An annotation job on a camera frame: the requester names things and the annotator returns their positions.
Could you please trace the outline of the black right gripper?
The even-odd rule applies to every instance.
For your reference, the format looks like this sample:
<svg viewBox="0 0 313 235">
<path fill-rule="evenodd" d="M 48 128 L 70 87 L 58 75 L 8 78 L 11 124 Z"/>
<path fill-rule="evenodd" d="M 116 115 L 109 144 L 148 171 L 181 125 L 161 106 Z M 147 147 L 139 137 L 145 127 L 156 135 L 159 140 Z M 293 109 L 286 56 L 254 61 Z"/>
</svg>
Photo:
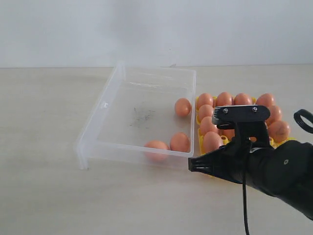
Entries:
<svg viewBox="0 0 313 235">
<path fill-rule="evenodd" d="M 241 184 L 250 152 L 253 148 L 271 148 L 265 122 L 233 123 L 234 137 L 218 149 L 188 159 L 191 172 L 207 174 L 222 180 Z"/>
</svg>

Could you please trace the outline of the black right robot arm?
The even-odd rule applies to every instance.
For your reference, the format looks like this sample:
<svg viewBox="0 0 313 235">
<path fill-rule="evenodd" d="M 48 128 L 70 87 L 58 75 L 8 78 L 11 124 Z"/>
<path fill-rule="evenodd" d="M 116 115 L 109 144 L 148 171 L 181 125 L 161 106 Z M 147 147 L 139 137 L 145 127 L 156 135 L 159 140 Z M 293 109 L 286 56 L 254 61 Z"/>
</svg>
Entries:
<svg viewBox="0 0 313 235">
<path fill-rule="evenodd" d="M 236 123 L 231 142 L 190 158 L 188 167 L 250 186 L 313 218 L 312 144 L 291 140 L 273 148 L 263 122 Z"/>
</svg>

